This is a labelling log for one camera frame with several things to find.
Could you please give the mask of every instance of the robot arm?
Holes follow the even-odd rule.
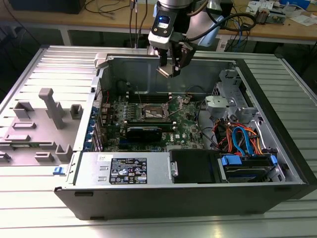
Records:
[[[190,26],[193,0],[159,0],[157,16],[149,34],[150,44],[159,55],[158,71],[165,77],[178,76],[180,69],[187,66],[194,56],[195,49],[185,42]],[[170,50],[172,64],[167,63]]]
[[[251,18],[254,24],[243,30],[225,27],[227,30],[246,31],[255,26],[255,18],[246,13],[237,13],[223,18],[219,3],[220,0],[158,0],[157,15],[149,34],[149,42],[158,52],[158,71],[161,74],[165,77],[178,76],[181,68],[187,66],[195,54],[194,43],[203,42],[204,46],[210,45],[216,37],[220,25],[228,19],[246,16]],[[188,39],[190,31],[197,32],[197,29],[201,28],[202,23],[197,23],[198,14],[207,16],[209,28],[206,32]],[[217,21],[211,14],[218,16]],[[167,63],[168,50],[170,50],[172,64]]]

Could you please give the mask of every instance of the desk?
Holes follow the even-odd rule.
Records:
[[[99,0],[100,5],[103,1],[109,2],[110,0]],[[245,7],[241,5],[248,4],[248,0],[235,0],[237,10],[244,11]],[[113,9],[127,5],[127,0],[113,6]],[[96,5],[89,6],[91,10],[96,10]],[[148,16],[143,24],[143,33],[148,34],[153,24],[153,9],[154,5],[149,5]],[[317,6],[310,5],[309,11],[317,11]],[[82,30],[82,31],[100,31],[100,32],[129,32],[129,8],[124,8],[115,12],[115,19],[111,20],[108,17],[100,14],[91,13],[82,10],[78,15],[64,14],[64,13],[51,13],[51,12],[29,12],[29,11],[14,11],[13,15],[25,27],[38,27],[38,28],[51,28],[58,29],[61,32],[65,45],[71,45],[69,37],[69,30]],[[138,25],[145,13],[145,5],[139,4],[138,6]],[[3,2],[0,1],[0,25],[16,27],[20,26],[5,9]],[[233,38],[235,32],[220,30],[218,33],[219,46],[222,42],[226,42]],[[279,43],[292,43],[292,44],[314,44],[317,40],[317,24],[311,26],[303,26],[290,19],[286,19],[284,25],[265,24],[255,26],[249,36],[250,41],[265,41],[265,42],[279,42]]]

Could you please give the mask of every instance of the floor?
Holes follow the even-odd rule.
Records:
[[[41,45],[62,45],[62,38],[57,30],[52,29],[28,29],[30,33],[41,43]],[[39,45],[22,28],[17,28],[17,38],[6,37],[0,31],[0,101],[14,85],[19,75],[23,72]],[[103,47],[128,47],[129,34],[125,33],[99,33],[88,31],[72,31],[73,44],[77,46],[103,46]],[[208,48],[199,50],[215,51],[218,40]],[[139,46],[145,48],[147,45],[146,36],[140,41]],[[228,51],[255,52],[262,54],[281,54],[298,72],[305,68],[308,62],[312,63],[302,74],[302,78],[317,93],[317,56],[314,59],[309,57],[310,48],[297,44],[276,44],[248,41],[240,48],[229,48]]]

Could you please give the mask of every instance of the power supply label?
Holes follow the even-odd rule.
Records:
[[[147,158],[113,158],[109,182],[111,184],[148,183]]]

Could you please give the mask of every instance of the connector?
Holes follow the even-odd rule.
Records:
[[[260,137],[260,135],[250,135],[250,136],[249,136],[250,139],[259,138],[259,137]]]
[[[222,162],[223,166],[226,166],[226,165],[241,165],[242,164],[240,156],[238,156],[238,155],[224,155],[221,158],[221,162]]]
[[[136,0],[130,0],[130,9],[133,10],[135,7],[135,1]]]
[[[242,25],[241,25],[241,29],[248,28],[248,27],[250,27],[250,26],[251,26],[251,24],[248,24],[248,23],[242,23]]]

